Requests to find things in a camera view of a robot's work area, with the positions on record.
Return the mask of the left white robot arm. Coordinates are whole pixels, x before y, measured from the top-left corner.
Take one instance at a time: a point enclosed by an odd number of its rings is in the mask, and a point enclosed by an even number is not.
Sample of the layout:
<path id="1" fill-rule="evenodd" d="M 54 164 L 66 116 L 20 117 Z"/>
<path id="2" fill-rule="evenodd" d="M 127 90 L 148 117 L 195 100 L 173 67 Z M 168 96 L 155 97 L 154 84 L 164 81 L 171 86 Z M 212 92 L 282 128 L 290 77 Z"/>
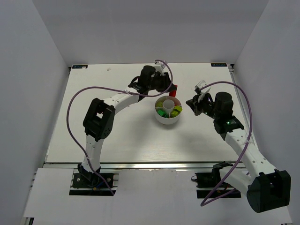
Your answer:
<path id="1" fill-rule="evenodd" d="M 102 145 L 104 139 L 112 131 L 114 117 L 117 113 L 140 102 L 151 90 L 162 93 L 176 89 L 175 85 L 171 83 L 169 74 L 164 72 L 163 64 L 156 62 L 154 66 L 144 66 L 137 81 L 132 80 L 125 93 L 118 93 L 103 100 L 93 99 L 83 120 L 87 155 L 80 168 L 89 173 L 99 172 Z"/>

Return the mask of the pale green curved lego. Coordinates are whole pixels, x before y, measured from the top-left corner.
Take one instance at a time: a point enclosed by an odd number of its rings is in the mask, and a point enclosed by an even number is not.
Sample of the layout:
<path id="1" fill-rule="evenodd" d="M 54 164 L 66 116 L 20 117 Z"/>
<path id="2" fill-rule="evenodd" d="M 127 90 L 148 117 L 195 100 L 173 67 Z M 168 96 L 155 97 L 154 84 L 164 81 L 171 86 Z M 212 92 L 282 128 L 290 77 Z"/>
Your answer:
<path id="1" fill-rule="evenodd" d="M 157 108 L 163 107 L 163 101 L 156 102 L 155 107 L 157 107 Z"/>

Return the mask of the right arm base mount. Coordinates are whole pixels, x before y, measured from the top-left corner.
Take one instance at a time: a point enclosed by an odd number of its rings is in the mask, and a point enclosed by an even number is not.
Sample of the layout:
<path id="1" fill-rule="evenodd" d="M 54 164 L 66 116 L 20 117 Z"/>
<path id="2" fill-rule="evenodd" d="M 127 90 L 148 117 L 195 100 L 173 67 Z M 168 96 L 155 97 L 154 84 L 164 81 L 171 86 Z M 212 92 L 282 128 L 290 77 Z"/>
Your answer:
<path id="1" fill-rule="evenodd" d="M 229 162 L 221 162 L 215 164 L 211 172 L 198 172 L 191 177 L 191 181 L 196 183 L 196 194 L 198 199 L 204 199 L 207 194 L 221 181 L 220 169 L 224 167 L 231 167 L 233 164 Z M 209 197 L 210 199 L 216 198 L 223 194 L 228 194 L 222 198 L 241 198 L 241 193 L 238 190 L 232 191 L 233 187 L 228 183 L 223 182 L 220 187 Z"/>

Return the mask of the lime green lego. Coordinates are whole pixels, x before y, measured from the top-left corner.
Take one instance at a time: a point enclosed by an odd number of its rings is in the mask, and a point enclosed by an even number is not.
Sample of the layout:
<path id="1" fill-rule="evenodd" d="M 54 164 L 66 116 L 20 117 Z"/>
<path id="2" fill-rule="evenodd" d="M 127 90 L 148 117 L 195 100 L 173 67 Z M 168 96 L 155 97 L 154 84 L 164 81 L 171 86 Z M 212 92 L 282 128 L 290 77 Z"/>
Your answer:
<path id="1" fill-rule="evenodd" d="M 178 115 L 179 115 L 179 112 L 175 111 L 175 110 L 170 113 L 171 118 L 177 117 Z"/>
<path id="2" fill-rule="evenodd" d="M 176 106 L 174 107 L 174 110 L 176 110 L 176 111 L 178 111 L 179 113 L 181 113 L 181 112 L 182 112 L 182 107 L 181 107 L 181 105 L 176 105 Z"/>

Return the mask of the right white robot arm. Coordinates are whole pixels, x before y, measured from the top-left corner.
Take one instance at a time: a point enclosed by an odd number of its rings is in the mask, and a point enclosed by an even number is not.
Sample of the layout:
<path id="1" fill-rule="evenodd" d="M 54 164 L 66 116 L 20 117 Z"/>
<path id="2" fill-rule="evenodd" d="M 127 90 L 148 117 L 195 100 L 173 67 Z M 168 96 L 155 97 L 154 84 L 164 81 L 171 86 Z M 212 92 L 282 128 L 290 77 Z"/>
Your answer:
<path id="1" fill-rule="evenodd" d="M 213 119 L 216 132 L 248 170 L 248 174 L 244 174 L 229 162 L 218 163 L 212 168 L 210 182 L 214 185 L 227 183 L 244 194 L 256 213 L 289 205 L 291 176 L 272 165 L 247 139 L 244 126 L 233 115 L 233 100 L 229 93 L 219 92 L 215 98 L 209 93 L 200 93 L 186 104 L 195 116 L 203 113 Z"/>

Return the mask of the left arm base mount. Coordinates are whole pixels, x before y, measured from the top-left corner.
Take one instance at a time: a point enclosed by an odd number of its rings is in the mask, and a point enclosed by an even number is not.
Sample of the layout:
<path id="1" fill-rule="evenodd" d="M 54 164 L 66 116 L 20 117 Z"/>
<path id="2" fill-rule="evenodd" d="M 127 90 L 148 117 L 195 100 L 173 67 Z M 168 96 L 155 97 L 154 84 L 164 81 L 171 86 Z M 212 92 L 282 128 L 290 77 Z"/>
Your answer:
<path id="1" fill-rule="evenodd" d="M 105 182 L 97 175 L 92 181 L 88 181 L 79 172 L 74 172 L 71 179 L 69 195 L 113 196 L 116 193 L 116 189 L 118 186 L 119 174 L 101 173 L 100 175 L 105 179 L 113 194 L 111 193 Z"/>

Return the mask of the red rectangular lego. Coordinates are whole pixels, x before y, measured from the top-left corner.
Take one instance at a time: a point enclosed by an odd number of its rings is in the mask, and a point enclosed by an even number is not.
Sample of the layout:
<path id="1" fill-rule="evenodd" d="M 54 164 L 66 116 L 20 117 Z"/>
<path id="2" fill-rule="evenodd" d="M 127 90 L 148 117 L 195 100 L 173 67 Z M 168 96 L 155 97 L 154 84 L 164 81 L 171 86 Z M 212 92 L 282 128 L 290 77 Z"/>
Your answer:
<path id="1" fill-rule="evenodd" d="M 170 97 L 176 97 L 176 93 L 177 93 L 177 85 L 173 84 L 172 85 L 172 90 L 169 92 L 169 96 Z"/>

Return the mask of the dark green lego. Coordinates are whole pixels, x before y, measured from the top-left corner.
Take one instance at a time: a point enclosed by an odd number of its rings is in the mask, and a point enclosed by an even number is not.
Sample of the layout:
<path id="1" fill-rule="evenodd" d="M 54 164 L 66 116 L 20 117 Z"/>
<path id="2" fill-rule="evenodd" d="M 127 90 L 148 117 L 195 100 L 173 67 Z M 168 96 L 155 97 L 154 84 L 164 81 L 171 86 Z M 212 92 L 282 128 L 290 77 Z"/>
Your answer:
<path id="1" fill-rule="evenodd" d="M 168 117 L 167 113 L 164 112 L 162 109 L 159 109 L 159 110 L 157 111 L 157 113 L 158 113 L 158 115 L 160 115 L 161 117 L 164 117 L 164 118 L 167 118 L 167 117 Z"/>

